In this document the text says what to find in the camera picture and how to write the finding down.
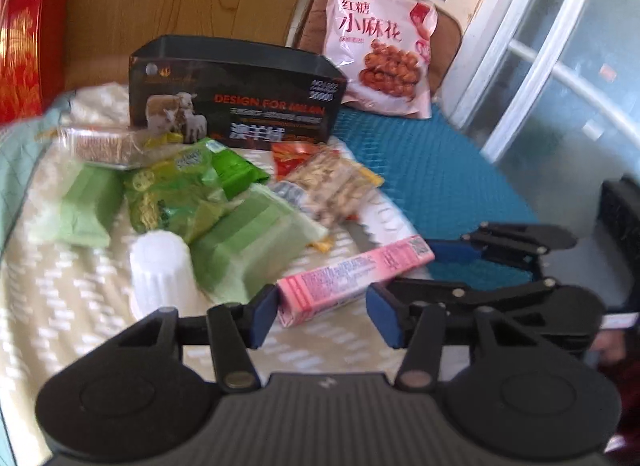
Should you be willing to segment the red orange snack packet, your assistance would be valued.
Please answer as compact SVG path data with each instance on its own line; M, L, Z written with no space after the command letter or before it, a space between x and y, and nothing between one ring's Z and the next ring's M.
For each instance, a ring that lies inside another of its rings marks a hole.
M302 163L318 152L317 144L293 141L271 144L274 172L278 181L284 179Z

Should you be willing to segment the pink fried dough twist bag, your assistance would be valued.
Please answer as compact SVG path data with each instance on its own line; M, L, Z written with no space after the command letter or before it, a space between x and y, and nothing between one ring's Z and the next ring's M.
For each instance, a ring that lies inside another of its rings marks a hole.
M326 0L323 55L347 79L345 105L386 116L432 115L428 68L437 10L421 0Z

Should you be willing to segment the black sheep print box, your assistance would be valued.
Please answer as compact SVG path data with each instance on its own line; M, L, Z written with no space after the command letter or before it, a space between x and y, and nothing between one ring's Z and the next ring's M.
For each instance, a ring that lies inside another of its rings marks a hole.
M265 43L159 36L129 59L131 126L179 133L188 144L324 143L345 90L324 56Z

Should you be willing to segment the light green snack pack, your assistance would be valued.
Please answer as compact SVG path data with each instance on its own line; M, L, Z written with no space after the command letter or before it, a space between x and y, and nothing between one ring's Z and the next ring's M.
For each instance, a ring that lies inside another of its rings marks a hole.
M216 304L247 303L329 230L262 184L190 244L198 287Z
M54 206L50 240L95 249L107 248L123 200L124 186L119 171L81 165Z

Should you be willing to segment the teal quilted blanket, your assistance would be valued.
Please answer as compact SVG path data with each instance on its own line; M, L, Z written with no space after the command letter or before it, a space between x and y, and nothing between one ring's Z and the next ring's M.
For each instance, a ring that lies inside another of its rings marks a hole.
M332 134L381 175L383 193L425 238L457 239L484 221L538 221L503 174L436 105L428 119L343 107Z

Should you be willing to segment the white ribbed plastic cup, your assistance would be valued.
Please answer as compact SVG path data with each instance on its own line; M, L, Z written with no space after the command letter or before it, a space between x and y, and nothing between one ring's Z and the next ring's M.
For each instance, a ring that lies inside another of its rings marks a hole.
M180 236L167 231L141 235L130 248L129 263L136 319L160 308L176 308L182 315L200 311L190 250Z

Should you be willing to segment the white window frame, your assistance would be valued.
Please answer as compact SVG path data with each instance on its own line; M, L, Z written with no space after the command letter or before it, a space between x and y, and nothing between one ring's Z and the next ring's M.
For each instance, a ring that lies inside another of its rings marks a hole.
M491 163L575 119L639 142L639 0L484 0L442 89L442 112Z

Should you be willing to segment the red cashew biscuit gift box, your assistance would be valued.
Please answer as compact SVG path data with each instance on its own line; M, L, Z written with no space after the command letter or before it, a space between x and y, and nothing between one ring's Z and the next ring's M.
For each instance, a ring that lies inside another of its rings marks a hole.
M43 114L64 88L67 0L1 0L1 123Z

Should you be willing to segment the brown seat cushion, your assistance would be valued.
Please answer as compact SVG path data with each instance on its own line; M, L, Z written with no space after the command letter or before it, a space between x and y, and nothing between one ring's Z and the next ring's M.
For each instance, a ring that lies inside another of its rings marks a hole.
M309 0L294 34L292 47L321 54L326 39L326 1ZM459 23L435 3L437 25L431 35L431 62L427 80L432 95L442 86L462 42L462 29Z

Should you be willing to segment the clear nut snack packet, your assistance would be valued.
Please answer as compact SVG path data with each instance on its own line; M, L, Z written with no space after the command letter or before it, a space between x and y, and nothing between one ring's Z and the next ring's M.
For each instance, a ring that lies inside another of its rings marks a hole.
M356 215L384 183L372 170L321 145L314 155L271 186L282 199L322 226Z

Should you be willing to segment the pink rectangular snack box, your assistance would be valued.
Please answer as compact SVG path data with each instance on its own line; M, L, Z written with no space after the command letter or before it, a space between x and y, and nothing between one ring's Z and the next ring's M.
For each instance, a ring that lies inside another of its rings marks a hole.
M285 276L277 282L280 323L283 327L299 325L353 301L371 284L388 282L434 260L431 247L414 235L339 263Z

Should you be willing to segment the brown cracker packet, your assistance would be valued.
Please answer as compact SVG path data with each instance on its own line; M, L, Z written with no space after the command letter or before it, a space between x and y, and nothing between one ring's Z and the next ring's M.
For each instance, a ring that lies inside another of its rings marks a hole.
M145 130L102 127L59 127L56 137L70 157L119 169L140 166L144 144L149 140Z

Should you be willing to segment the green crinkled snack bag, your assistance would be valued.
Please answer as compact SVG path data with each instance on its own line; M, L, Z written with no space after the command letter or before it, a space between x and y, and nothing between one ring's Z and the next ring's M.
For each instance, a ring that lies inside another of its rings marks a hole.
M127 174L130 223L139 234L168 231L192 244L228 215L236 196L269 179L265 170L205 137L175 156Z

